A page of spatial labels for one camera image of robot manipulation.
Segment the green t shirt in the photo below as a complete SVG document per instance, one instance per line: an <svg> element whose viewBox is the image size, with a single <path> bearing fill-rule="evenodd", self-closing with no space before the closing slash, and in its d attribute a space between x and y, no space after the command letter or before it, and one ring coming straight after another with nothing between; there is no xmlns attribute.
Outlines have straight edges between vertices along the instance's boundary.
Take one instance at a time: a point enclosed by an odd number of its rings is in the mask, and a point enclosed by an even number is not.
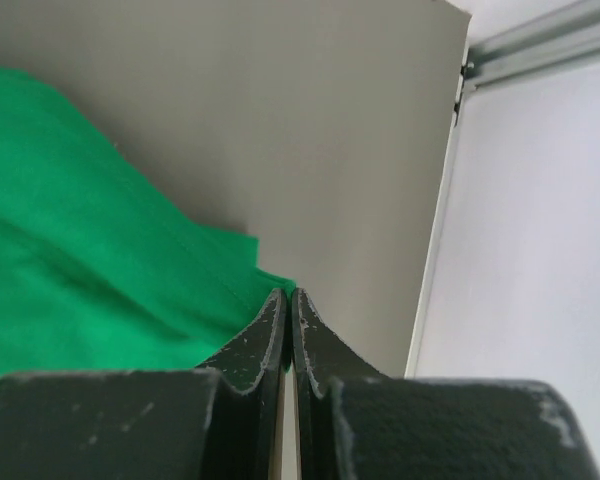
<svg viewBox="0 0 600 480"><path fill-rule="evenodd" d="M0 68L0 377L179 370L293 281L189 220L54 87Z"/></svg>

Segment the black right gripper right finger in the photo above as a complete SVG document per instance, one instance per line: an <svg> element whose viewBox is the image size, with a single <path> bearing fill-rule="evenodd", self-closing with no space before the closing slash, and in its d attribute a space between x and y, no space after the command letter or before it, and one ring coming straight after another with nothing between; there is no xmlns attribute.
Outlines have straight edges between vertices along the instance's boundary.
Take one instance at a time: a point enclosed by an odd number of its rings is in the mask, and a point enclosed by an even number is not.
<svg viewBox="0 0 600 480"><path fill-rule="evenodd" d="M299 477L336 479L330 381L384 375L324 323L306 290L294 290L290 308Z"/></svg>

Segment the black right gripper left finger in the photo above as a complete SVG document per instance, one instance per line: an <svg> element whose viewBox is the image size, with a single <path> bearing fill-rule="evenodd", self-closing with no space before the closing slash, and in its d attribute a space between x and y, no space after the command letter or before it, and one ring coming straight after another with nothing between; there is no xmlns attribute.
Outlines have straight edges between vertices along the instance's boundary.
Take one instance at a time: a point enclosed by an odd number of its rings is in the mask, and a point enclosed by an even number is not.
<svg viewBox="0 0 600 480"><path fill-rule="evenodd" d="M255 318L199 367L217 375L201 479L278 479L287 296L274 289Z"/></svg>

